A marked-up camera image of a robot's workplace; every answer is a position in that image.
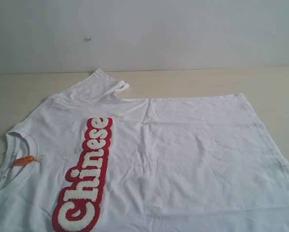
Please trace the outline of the white t-shirt red Chinese patch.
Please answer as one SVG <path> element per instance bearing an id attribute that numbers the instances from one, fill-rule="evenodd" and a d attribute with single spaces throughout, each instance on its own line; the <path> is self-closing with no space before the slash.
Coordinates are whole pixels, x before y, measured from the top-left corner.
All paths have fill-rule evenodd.
<path id="1" fill-rule="evenodd" d="M 243 94 L 127 88 L 96 70 L 6 133 L 0 232 L 289 232 L 289 163 Z"/>

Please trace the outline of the orange carrot-shaped hang tag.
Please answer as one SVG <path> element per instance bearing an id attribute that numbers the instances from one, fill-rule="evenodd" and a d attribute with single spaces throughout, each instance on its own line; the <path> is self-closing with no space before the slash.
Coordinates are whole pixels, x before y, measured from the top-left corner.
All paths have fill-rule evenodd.
<path id="1" fill-rule="evenodd" d="M 41 162 L 44 158 L 46 157 L 46 155 L 40 155 L 40 156 L 24 156 L 21 157 L 19 159 L 14 160 L 12 166 L 25 166 L 27 164 L 30 164 L 32 162 Z"/>

